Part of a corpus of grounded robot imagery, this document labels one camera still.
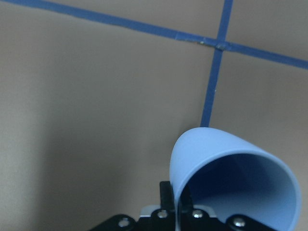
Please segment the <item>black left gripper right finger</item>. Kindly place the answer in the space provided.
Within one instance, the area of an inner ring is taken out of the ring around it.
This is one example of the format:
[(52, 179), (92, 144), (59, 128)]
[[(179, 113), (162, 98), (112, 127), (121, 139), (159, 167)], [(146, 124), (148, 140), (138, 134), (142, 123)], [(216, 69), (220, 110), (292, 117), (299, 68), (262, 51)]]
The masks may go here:
[(191, 191), (188, 185), (186, 185), (180, 195), (179, 200), (179, 212), (188, 213), (193, 210), (193, 201)]

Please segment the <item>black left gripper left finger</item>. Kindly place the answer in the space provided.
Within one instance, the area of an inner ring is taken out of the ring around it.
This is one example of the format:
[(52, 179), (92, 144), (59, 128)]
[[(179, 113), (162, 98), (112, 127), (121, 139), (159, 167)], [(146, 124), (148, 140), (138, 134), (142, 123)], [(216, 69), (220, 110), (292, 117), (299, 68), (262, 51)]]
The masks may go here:
[(170, 181), (161, 181), (160, 187), (160, 209), (167, 212), (175, 212), (174, 194)]

